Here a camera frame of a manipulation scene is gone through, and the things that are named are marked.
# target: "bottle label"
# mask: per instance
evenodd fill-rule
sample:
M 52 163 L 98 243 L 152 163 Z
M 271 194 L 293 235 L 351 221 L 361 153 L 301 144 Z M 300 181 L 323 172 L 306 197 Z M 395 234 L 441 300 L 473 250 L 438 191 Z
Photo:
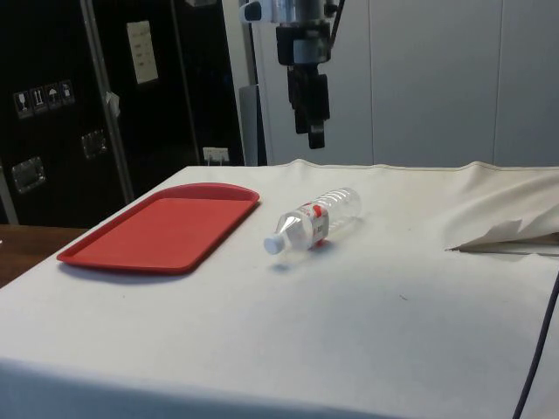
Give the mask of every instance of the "bottle label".
M 312 246 L 323 240 L 328 235 L 330 216 L 328 210 L 316 203 L 307 203 L 299 208 L 305 214 L 313 226 Z

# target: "black cable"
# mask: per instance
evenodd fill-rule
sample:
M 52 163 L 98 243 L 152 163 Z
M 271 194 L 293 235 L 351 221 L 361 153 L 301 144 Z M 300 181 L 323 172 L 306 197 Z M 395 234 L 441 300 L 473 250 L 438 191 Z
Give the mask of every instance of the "black cable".
M 528 377 L 524 382 L 524 388 L 522 389 L 521 398 L 516 405 L 516 410 L 514 411 L 513 419 L 520 419 L 522 411 L 524 410 L 524 405 L 528 399 L 528 394 L 532 388 L 532 383 L 534 382 L 535 373 L 540 365 L 540 359 L 542 358 L 543 347 L 545 346 L 545 340 L 548 337 L 549 325 L 551 324 L 551 317 L 553 317 L 553 311 L 556 307 L 557 296 L 559 296 L 559 273 L 557 273 L 556 283 L 553 285 L 553 290 L 549 296 L 548 309 L 543 316 L 542 330 L 540 331 L 540 337 L 538 343 L 535 346 L 534 358 L 532 358 L 532 365 L 530 365 L 530 370 L 528 371 Z
M 335 13 L 334 26 L 332 27 L 332 36 L 330 37 L 330 50 L 334 48 L 335 37 L 338 34 L 338 27 L 340 26 L 340 19 L 342 18 L 343 6 L 346 4 L 346 0 L 340 0 L 338 4 L 338 10 Z

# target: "white tablecloth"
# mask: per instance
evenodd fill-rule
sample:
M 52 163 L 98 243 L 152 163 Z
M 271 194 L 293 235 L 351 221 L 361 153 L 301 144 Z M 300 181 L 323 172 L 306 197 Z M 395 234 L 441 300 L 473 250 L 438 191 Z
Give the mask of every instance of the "white tablecloth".
M 559 170 L 297 161 L 186 168 L 157 189 L 191 182 L 261 195 L 194 273 L 52 257 L 0 290 L 0 417 L 512 415 L 559 263 L 445 249 L 559 231 Z M 281 213 L 344 186 L 358 222 L 317 251 L 265 253 Z M 558 361 L 555 320 L 525 417 L 556 417 Z

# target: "metal pole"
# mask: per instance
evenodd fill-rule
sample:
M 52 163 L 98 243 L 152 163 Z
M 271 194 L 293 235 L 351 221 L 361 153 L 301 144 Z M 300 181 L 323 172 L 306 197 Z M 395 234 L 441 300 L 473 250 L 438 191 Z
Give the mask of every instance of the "metal pole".
M 95 21 L 95 12 L 93 10 L 92 0 L 79 0 L 81 13 L 86 26 L 87 42 L 91 50 L 93 59 L 93 68 L 95 69 L 95 78 L 101 103 L 103 104 L 103 113 L 107 122 L 108 136 L 113 145 L 114 162 L 119 174 L 121 182 L 122 194 L 125 203 L 131 203 L 134 200 L 134 191 L 132 190 L 132 182 L 130 181 L 130 173 L 128 172 L 128 164 L 122 146 L 121 131 L 119 129 L 118 120 L 110 111 L 108 103 L 105 100 L 107 92 L 111 92 L 111 86 L 108 80 L 107 68 L 105 67 L 105 59 L 103 58 L 103 50 L 97 23 Z

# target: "plastic water bottle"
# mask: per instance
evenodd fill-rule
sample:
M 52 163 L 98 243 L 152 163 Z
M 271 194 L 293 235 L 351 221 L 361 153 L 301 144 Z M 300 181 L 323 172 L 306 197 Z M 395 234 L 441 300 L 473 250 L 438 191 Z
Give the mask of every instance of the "plastic water bottle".
M 281 216 L 276 232 L 264 241 L 268 253 L 286 247 L 310 249 L 329 234 L 350 223 L 361 211 L 361 198 L 353 189 L 332 190 L 295 211 Z

